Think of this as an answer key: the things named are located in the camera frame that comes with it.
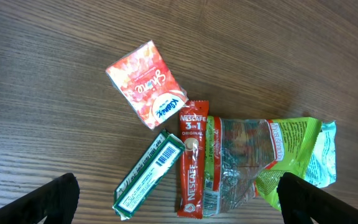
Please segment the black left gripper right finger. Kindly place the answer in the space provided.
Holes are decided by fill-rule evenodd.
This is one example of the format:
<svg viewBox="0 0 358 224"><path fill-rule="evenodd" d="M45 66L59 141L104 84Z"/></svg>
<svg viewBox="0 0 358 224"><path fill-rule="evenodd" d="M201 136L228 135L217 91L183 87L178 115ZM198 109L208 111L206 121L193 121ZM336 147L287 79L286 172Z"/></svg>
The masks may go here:
<svg viewBox="0 0 358 224"><path fill-rule="evenodd" d="M280 178L277 193L285 224L358 223L358 209L290 172Z"/></svg>

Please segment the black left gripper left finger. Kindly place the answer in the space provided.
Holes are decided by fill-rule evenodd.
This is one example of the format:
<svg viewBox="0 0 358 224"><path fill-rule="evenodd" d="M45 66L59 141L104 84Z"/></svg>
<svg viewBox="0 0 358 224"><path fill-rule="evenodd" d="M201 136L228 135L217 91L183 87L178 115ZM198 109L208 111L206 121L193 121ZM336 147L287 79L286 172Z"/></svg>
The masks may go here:
<svg viewBox="0 0 358 224"><path fill-rule="evenodd" d="M79 196L76 177L66 173L0 208L0 223L70 224Z"/></svg>

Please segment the teal tissue pack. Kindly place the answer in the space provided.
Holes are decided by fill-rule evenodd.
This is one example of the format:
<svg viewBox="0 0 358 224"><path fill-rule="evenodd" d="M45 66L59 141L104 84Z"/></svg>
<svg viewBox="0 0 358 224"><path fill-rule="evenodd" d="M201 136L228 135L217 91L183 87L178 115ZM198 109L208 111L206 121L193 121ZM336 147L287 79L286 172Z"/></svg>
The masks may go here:
<svg viewBox="0 0 358 224"><path fill-rule="evenodd" d="M336 122L323 123L306 170L305 180L318 188L336 181Z"/></svg>

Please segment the green snack bag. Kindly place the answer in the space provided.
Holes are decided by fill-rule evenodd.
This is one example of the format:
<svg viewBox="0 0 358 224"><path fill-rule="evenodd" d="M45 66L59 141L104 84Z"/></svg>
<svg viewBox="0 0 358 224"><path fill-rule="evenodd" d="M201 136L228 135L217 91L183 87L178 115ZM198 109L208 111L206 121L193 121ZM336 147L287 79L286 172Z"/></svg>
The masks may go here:
<svg viewBox="0 0 358 224"><path fill-rule="evenodd" d="M257 196L280 209L279 180L286 172L305 178L322 124L311 117L208 116L203 215L226 213Z"/></svg>

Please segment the green gum pack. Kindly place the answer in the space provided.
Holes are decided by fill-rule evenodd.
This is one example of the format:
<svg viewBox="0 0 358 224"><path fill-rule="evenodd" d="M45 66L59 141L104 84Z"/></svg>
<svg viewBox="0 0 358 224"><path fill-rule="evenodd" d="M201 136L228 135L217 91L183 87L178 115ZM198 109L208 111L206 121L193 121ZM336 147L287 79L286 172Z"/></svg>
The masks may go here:
<svg viewBox="0 0 358 224"><path fill-rule="evenodd" d="M185 145L179 138L161 130L114 191L112 208L121 220L134 216L184 150Z"/></svg>

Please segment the red coffee stick sachet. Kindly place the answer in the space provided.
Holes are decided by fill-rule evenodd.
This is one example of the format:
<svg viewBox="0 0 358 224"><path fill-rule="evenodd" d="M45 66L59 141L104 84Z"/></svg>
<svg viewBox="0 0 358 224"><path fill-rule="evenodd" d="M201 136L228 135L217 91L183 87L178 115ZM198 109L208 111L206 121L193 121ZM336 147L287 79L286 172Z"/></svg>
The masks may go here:
<svg viewBox="0 0 358 224"><path fill-rule="evenodd" d="M179 217L203 217L208 101L187 101L180 110L180 138L185 151L180 158L181 204Z"/></svg>

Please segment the red tissue pack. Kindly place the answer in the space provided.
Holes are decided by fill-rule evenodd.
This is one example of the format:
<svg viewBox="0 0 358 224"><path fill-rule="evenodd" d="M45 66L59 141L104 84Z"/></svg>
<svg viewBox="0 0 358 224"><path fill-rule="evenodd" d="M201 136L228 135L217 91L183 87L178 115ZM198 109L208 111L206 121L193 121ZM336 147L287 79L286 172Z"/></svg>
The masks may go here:
<svg viewBox="0 0 358 224"><path fill-rule="evenodd" d="M187 92L151 40L110 65L106 74L150 129L164 123L188 101Z"/></svg>

